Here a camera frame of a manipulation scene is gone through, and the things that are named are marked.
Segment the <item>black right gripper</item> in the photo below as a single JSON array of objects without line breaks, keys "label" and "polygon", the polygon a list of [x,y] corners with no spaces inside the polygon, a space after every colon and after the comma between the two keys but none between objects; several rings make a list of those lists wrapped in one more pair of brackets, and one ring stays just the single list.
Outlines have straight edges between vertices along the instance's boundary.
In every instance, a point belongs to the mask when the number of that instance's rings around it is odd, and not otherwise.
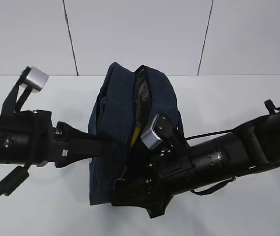
[{"label": "black right gripper", "polygon": [[192,189],[192,161],[187,152],[165,152],[151,158],[148,177],[113,182],[110,203],[115,207],[140,207],[151,219],[165,214],[175,195]]}]

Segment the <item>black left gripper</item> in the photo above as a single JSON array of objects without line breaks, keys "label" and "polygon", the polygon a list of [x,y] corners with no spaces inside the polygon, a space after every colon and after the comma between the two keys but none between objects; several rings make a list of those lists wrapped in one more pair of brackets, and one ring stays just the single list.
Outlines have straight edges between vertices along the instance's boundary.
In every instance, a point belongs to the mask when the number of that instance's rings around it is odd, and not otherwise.
[{"label": "black left gripper", "polygon": [[33,111],[39,124],[33,165],[43,167],[54,163],[55,167],[63,168],[75,162],[101,157],[109,154],[113,140],[108,137],[82,132],[65,122],[59,121],[53,127],[50,111]]}]

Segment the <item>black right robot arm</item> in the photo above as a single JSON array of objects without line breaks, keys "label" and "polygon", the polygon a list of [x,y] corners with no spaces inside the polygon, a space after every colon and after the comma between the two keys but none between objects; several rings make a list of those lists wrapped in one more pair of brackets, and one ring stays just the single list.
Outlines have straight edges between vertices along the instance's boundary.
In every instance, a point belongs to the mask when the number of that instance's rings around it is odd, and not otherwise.
[{"label": "black right robot arm", "polygon": [[280,106],[216,138],[191,146],[164,114],[157,114],[135,144],[124,177],[114,183],[115,207],[141,207],[151,218],[185,192],[210,195],[238,177],[280,167]]}]

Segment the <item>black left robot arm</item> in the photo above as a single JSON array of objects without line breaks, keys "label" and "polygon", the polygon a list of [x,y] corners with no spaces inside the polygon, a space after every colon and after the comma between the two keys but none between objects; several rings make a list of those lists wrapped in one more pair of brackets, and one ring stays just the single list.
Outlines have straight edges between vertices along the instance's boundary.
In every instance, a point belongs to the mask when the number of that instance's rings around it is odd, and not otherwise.
[{"label": "black left robot arm", "polygon": [[53,126],[50,111],[35,110],[0,115],[0,164],[63,168],[80,160],[109,154],[114,142],[106,136],[84,133],[65,122]]}]

